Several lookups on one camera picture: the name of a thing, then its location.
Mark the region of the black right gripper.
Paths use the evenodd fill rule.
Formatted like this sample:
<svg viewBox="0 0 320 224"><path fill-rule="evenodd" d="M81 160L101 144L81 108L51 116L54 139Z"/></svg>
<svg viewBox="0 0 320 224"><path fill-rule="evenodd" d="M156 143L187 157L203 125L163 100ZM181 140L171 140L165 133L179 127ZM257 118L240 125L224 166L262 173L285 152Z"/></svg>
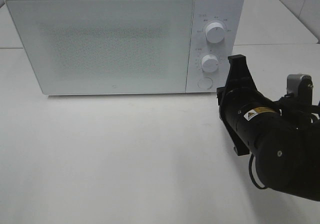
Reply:
<svg viewBox="0 0 320 224"><path fill-rule="evenodd" d="M231 55L225 87L217 89L220 118L234 144L237 156L250 153L237 134L271 134L273 102L257 89L246 56Z"/></svg>

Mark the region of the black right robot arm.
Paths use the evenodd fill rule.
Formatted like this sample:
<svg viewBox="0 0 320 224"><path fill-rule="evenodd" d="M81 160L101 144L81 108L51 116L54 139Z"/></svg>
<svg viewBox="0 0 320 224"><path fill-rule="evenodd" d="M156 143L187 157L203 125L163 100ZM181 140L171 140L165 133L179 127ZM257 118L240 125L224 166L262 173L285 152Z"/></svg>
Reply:
<svg viewBox="0 0 320 224"><path fill-rule="evenodd" d="M249 155L249 176L260 190L319 201L320 107L312 103L308 74L290 74L285 96L260 93L244 55L228 57L225 86L219 87L219 116L238 156Z"/></svg>

